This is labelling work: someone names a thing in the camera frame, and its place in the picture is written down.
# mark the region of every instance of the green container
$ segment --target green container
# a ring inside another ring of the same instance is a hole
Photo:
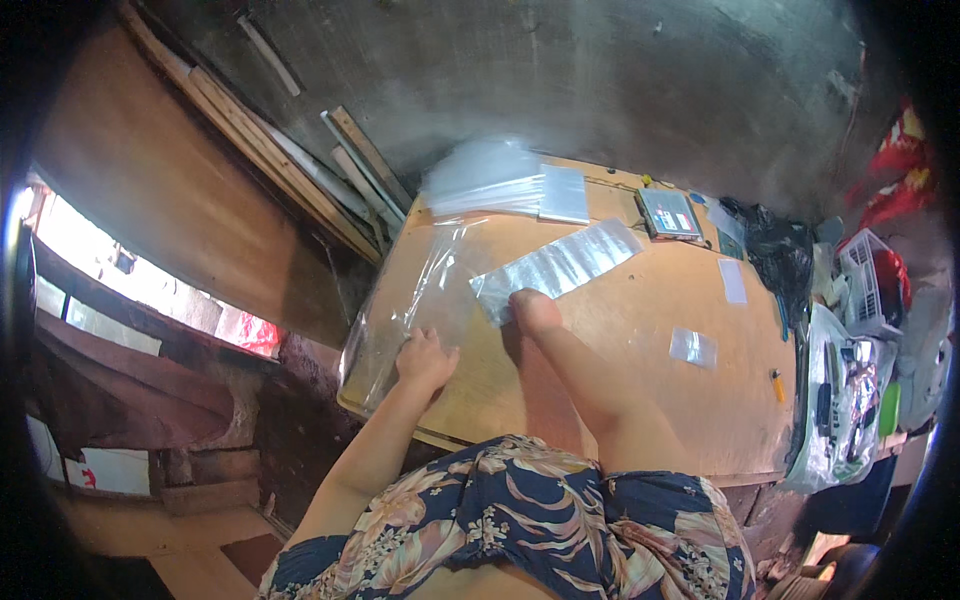
[[[900,384],[896,381],[887,386],[880,400],[880,424],[877,433],[882,438],[897,431],[897,418],[900,413]]]

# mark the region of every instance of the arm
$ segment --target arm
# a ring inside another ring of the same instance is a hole
[[[521,290],[510,303],[520,331],[553,367],[596,439],[604,470],[690,469],[683,444],[642,382],[630,380],[565,329],[557,304],[544,294]]]
[[[326,475],[284,549],[319,536],[349,534],[371,500],[400,475],[417,422],[460,360],[437,332],[411,331],[396,358],[399,380]]]

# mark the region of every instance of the person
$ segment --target person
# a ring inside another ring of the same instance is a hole
[[[521,290],[510,304],[599,461],[506,435],[395,482],[420,416],[459,360],[433,329],[413,329],[397,384],[323,480],[259,598],[754,594],[726,499],[709,480],[676,472],[692,463],[657,405],[565,329],[550,298]]]

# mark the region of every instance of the stack of plastic bags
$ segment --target stack of plastic bags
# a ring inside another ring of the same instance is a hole
[[[427,173],[421,192],[437,217],[485,210],[589,223],[583,173],[544,165],[512,138],[461,144]]]

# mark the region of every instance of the black plastic bag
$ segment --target black plastic bag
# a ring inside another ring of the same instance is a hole
[[[720,204],[746,220],[747,256],[763,285],[783,300],[787,326],[796,330],[813,285],[813,231],[761,204],[748,208],[733,198],[721,198]]]

